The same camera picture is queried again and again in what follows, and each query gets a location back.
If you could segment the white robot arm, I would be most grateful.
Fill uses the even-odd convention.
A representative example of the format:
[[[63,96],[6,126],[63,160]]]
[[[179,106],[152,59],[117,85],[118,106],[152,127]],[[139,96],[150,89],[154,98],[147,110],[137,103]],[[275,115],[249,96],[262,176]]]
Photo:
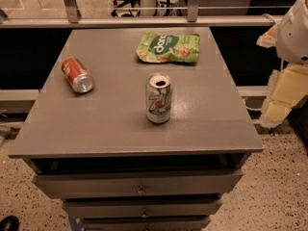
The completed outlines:
[[[274,128],[308,94],[308,0],[296,0],[279,23],[261,35],[257,44],[275,47],[285,68],[269,77],[260,123]]]

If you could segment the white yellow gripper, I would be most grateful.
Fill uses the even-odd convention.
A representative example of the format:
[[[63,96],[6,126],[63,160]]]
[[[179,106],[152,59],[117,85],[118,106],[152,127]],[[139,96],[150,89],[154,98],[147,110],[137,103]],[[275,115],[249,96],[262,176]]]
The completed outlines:
[[[260,123],[265,128],[280,125],[308,94],[308,65],[288,64],[269,77],[267,97],[261,108]]]

